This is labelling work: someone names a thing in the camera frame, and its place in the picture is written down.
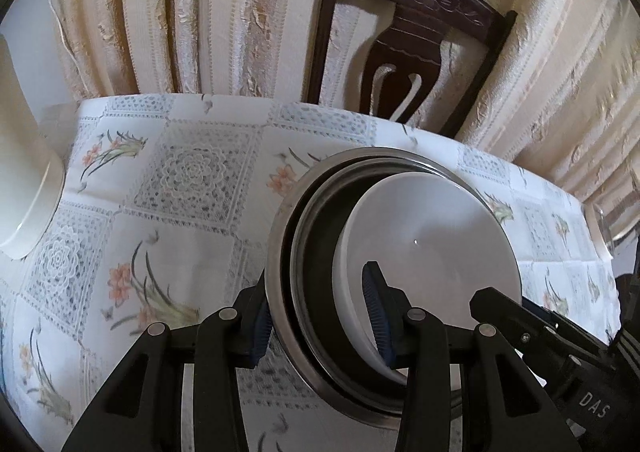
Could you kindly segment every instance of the lace pattern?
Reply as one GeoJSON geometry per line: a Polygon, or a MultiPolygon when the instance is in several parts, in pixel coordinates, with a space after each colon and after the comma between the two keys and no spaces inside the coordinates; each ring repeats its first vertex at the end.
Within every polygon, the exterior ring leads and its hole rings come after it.
{"type": "Polygon", "coordinates": [[[234,302],[241,289],[258,283],[266,260],[265,245],[236,238],[225,288],[227,304],[234,302]]]}
{"type": "Polygon", "coordinates": [[[241,214],[259,133],[257,127],[170,124],[129,206],[228,232],[241,214]]]}
{"type": "Polygon", "coordinates": [[[579,264],[565,263],[564,271],[569,279],[572,295],[570,297],[570,312],[584,313],[589,309],[589,290],[584,287],[584,270],[579,264]]]}
{"type": "Polygon", "coordinates": [[[95,273],[111,227],[107,210],[62,201],[28,257],[22,297],[63,333],[79,340],[95,273]]]}
{"type": "Polygon", "coordinates": [[[146,116],[166,118],[174,104],[172,94],[142,94],[114,96],[109,99],[105,115],[146,116]]]}
{"type": "Polygon", "coordinates": [[[522,199],[518,201],[518,204],[529,228],[534,258],[546,262],[560,260],[558,249],[551,238],[550,230],[546,223],[546,213],[543,207],[522,199]]]}
{"type": "Polygon", "coordinates": [[[458,152],[458,167],[469,174],[497,183],[508,185],[510,181],[509,164],[503,159],[473,150],[467,146],[460,146],[458,152]]]}
{"type": "Polygon", "coordinates": [[[319,405],[316,394],[306,386],[289,363],[275,334],[258,366],[249,371],[237,369],[238,392],[243,405],[255,404],[287,408],[319,405]]]}
{"type": "Polygon", "coordinates": [[[279,105],[273,116],[273,126],[288,130],[304,130],[313,134],[336,137],[357,143],[373,145],[375,121],[348,110],[325,109],[316,105],[288,103],[279,105]]]}

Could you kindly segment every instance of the tablecloth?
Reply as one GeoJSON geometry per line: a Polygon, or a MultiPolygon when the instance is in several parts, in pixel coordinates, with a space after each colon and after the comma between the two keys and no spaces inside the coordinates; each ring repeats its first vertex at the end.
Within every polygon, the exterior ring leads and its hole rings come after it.
{"type": "MultiPolygon", "coordinates": [[[[62,448],[149,323],[197,323],[255,283],[282,198],[316,162],[356,146],[406,149],[450,168],[504,228],[525,297],[605,342],[620,326],[611,267],[596,255],[580,202],[433,133],[316,105],[195,94],[52,108],[41,130],[68,171],[35,250],[0,256],[0,387],[46,452],[62,448]]],[[[193,447],[189,375],[184,450],[193,447]]],[[[322,402],[275,338],[238,381],[252,451],[394,448],[393,431],[322,402]]]]}

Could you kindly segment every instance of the orange flower print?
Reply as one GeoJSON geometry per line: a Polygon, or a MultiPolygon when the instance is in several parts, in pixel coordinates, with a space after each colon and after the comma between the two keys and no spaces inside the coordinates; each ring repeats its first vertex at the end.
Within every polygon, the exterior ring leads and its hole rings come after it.
{"type": "Polygon", "coordinates": [[[115,306],[120,307],[129,298],[131,289],[131,265],[120,264],[118,267],[109,270],[109,280],[107,281],[111,291],[109,298],[115,301],[115,306]]]}
{"type": "Polygon", "coordinates": [[[102,142],[97,143],[96,145],[92,146],[89,150],[86,151],[86,154],[82,158],[82,164],[85,167],[88,167],[89,165],[91,165],[96,159],[98,159],[98,154],[100,153],[100,150],[102,150],[102,142]]]}
{"type": "Polygon", "coordinates": [[[553,306],[551,304],[551,294],[548,291],[545,291],[545,293],[542,295],[542,305],[549,311],[553,310],[553,306]]]}
{"type": "Polygon", "coordinates": [[[33,371],[33,365],[31,364],[31,351],[29,346],[26,344],[20,344],[20,361],[22,363],[25,376],[29,379],[31,371],[33,371]]]}
{"type": "Polygon", "coordinates": [[[138,313],[138,330],[142,333],[149,324],[157,322],[156,311],[149,305],[144,305],[138,313]]]}
{"type": "Polygon", "coordinates": [[[282,197],[285,197],[296,183],[296,173],[289,164],[276,168],[276,173],[270,174],[269,178],[267,186],[282,197]]]}

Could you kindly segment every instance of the stacked dishes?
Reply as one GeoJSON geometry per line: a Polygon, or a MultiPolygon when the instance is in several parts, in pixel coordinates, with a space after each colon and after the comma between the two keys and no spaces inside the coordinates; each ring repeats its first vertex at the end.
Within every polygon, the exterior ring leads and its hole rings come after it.
{"type": "MultiPolygon", "coordinates": [[[[390,148],[348,150],[311,168],[283,200],[271,228],[265,273],[276,333],[300,376],[335,409],[386,428],[399,426],[406,387],[354,349],[336,310],[332,264],[359,199],[379,181],[406,172],[452,181],[488,209],[472,187],[426,158],[390,148]]],[[[461,410],[460,391],[452,391],[452,414],[461,410]]]]}

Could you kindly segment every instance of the wall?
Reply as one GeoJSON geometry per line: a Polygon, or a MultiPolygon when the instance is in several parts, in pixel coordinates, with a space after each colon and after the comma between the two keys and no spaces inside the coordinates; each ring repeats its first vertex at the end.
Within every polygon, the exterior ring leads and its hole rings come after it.
{"type": "Polygon", "coordinates": [[[632,273],[636,263],[636,247],[638,247],[638,237],[628,237],[617,248],[613,257],[613,276],[620,276],[623,273],[632,273]]]}
{"type": "Polygon", "coordinates": [[[73,101],[62,73],[56,47],[57,25],[48,0],[15,0],[0,24],[18,83],[33,115],[46,106],[73,101]]]}

